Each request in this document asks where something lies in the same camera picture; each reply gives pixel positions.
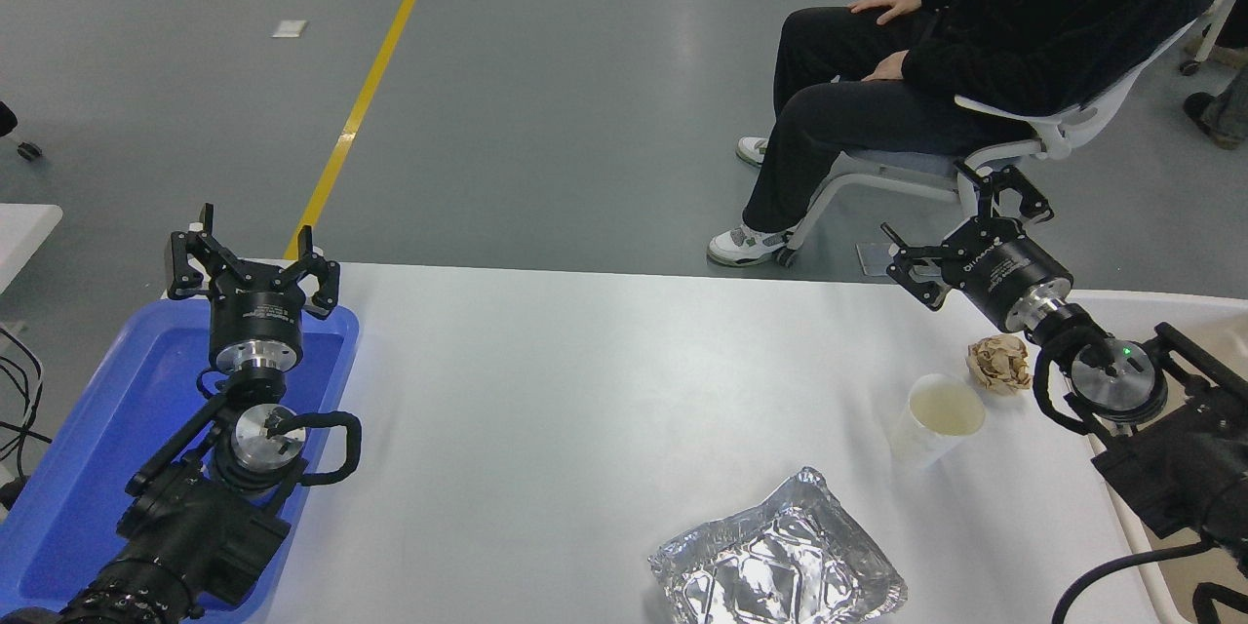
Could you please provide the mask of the person's right hand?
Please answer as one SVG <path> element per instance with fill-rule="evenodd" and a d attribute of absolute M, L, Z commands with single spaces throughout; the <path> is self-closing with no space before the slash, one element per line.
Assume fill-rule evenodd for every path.
<path fill-rule="evenodd" d="M 877 11 L 875 22 L 882 27 L 889 21 L 919 11 L 919 7 L 922 7 L 922 0 L 856 0 L 847 2 L 846 7 L 851 14 Z"/>

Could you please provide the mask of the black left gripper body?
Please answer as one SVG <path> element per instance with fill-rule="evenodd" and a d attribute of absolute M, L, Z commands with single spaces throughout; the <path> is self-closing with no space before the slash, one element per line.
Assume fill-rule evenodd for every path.
<path fill-rule="evenodd" d="M 210 282 L 208 300 L 211 352 L 246 341 L 277 341 L 293 352 L 302 349 L 300 322 L 306 295 L 300 285 L 272 288 L 270 280 L 223 273 Z"/>

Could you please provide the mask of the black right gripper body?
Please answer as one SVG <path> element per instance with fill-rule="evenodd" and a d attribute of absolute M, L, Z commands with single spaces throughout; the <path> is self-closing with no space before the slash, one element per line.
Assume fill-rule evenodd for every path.
<path fill-rule="evenodd" d="M 1035 328 L 1035 300 L 1065 300 L 1073 275 L 1017 218 L 968 218 L 943 241 L 942 280 L 1002 332 Z"/>

